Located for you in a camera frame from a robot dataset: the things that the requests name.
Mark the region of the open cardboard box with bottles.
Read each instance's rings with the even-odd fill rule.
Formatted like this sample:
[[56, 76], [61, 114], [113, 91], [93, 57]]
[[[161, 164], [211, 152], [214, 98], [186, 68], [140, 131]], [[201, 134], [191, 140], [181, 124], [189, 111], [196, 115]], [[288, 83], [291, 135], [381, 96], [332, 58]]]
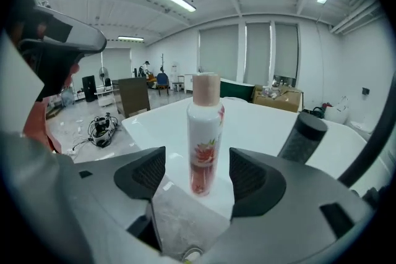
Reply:
[[304, 109], [303, 92], [287, 86], [266, 87], [256, 85], [252, 102], [261, 106], [299, 113]]

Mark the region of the black cylindrical bottle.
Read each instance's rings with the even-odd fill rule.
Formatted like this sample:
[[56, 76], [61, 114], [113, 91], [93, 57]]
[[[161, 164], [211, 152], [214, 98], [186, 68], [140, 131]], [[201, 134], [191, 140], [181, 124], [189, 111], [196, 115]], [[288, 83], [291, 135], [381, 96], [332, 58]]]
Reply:
[[327, 129], [322, 119], [299, 113], [278, 157], [305, 164], [321, 143]]

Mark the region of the person's left hand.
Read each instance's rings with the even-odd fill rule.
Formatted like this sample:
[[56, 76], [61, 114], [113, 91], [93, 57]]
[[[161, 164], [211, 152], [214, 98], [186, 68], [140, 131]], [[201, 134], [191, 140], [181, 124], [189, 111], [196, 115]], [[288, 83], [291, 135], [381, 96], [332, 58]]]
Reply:
[[72, 65], [72, 67], [71, 67], [71, 69], [69, 71], [69, 75], [67, 76], [67, 78], [66, 78], [66, 80], [64, 82], [64, 86], [63, 86], [63, 88], [61, 90], [62, 92], [70, 87], [70, 85], [72, 83], [72, 76], [74, 74], [78, 73], [79, 69], [80, 69], [80, 67], [79, 67], [78, 64]]

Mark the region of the green bathtub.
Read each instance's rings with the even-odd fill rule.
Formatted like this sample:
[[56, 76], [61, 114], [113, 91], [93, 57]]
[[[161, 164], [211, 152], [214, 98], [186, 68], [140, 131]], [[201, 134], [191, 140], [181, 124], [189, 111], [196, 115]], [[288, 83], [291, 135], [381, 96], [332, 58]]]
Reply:
[[235, 82], [227, 79], [220, 79], [220, 97], [232, 97], [245, 100], [247, 102], [252, 101], [252, 96], [254, 94], [254, 85]]

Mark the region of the black speaker cabinet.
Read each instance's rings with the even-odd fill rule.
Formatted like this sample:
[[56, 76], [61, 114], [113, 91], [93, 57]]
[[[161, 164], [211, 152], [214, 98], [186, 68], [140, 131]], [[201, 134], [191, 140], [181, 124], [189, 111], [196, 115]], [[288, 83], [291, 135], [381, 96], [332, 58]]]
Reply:
[[82, 78], [83, 91], [86, 102], [93, 102], [97, 99], [95, 77], [93, 75]]

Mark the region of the blue chair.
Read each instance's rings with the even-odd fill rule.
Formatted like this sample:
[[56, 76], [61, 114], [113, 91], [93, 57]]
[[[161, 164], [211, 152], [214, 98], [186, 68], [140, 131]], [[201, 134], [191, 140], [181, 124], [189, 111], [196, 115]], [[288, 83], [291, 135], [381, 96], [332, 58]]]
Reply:
[[164, 72], [160, 72], [157, 75], [157, 90], [158, 94], [161, 95], [161, 90], [165, 90], [166, 94], [169, 95], [169, 79]]

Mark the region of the grey window blind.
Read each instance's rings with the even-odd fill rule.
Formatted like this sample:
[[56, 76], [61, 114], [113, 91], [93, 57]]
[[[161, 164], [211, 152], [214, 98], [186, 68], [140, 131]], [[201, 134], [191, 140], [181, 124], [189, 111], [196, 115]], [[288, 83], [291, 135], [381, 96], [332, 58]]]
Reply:
[[110, 48], [102, 52], [103, 67], [111, 81], [132, 77], [130, 49]]
[[295, 79], [298, 70], [298, 28], [275, 24], [276, 57], [274, 75]]
[[244, 79], [251, 85], [267, 85], [270, 67], [270, 24], [246, 25], [246, 69]]
[[199, 67], [221, 78], [236, 80], [238, 25], [214, 27], [199, 32]]

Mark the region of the black tub faucet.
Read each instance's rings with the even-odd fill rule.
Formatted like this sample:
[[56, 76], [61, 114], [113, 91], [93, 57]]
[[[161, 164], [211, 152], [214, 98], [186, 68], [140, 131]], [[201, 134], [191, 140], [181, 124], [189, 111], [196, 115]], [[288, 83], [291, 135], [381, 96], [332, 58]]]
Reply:
[[390, 90], [383, 112], [371, 137], [354, 162], [338, 178], [346, 187], [352, 187], [374, 164], [386, 145], [396, 125], [396, 71], [393, 74]]

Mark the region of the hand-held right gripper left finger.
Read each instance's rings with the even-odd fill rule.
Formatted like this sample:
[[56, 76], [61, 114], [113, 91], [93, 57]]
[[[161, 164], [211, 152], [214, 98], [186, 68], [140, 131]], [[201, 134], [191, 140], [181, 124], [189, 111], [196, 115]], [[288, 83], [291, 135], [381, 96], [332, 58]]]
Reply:
[[85, 237], [82, 264], [174, 264], [163, 254], [152, 199], [166, 148], [74, 163], [59, 158], [61, 184]]

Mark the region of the brown wooden desk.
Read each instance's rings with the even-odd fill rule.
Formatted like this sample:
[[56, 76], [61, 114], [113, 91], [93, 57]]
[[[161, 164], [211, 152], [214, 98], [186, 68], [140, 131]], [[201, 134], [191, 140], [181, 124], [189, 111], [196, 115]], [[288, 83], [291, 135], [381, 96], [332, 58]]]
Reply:
[[126, 119], [139, 111], [150, 111], [149, 94], [145, 77], [120, 79], [114, 85], [116, 107]]

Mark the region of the white rounded toilet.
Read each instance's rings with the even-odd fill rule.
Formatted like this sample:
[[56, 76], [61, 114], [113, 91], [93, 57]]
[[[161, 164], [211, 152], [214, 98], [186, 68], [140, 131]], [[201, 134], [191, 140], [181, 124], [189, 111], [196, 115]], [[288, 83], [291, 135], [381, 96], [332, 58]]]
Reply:
[[326, 107], [324, 119], [338, 124], [344, 124], [349, 115], [349, 100], [343, 96], [335, 106]]

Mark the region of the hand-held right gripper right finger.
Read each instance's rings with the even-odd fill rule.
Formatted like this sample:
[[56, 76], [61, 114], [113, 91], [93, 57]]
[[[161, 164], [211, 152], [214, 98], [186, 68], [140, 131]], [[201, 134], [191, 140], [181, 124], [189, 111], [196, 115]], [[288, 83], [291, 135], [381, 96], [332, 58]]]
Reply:
[[199, 264], [333, 264], [373, 215], [325, 172], [231, 148], [235, 203], [230, 227]]

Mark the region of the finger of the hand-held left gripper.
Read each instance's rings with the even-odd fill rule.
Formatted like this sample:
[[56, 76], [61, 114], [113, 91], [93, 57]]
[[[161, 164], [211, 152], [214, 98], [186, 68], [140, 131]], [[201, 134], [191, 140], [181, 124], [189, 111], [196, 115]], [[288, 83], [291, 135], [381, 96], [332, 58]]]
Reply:
[[35, 6], [34, 13], [40, 21], [45, 21], [43, 42], [46, 44], [92, 54], [106, 47], [105, 35], [91, 25], [43, 6]]

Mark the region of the white floral lotion bottle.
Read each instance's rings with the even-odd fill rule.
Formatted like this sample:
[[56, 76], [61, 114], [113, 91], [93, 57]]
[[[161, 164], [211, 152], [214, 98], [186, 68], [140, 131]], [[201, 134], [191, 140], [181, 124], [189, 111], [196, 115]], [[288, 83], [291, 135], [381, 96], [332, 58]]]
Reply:
[[192, 102], [187, 107], [189, 182], [194, 194], [205, 196], [217, 171], [225, 108], [218, 74], [193, 75], [192, 86]]

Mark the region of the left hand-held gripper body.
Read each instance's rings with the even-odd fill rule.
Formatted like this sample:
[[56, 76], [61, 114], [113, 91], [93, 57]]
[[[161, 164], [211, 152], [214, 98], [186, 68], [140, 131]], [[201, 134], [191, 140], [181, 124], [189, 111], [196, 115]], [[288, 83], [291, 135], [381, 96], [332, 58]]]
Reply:
[[61, 93], [72, 66], [84, 56], [78, 48], [40, 40], [23, 40], [18, 50], [44, 83], [37, 101]]

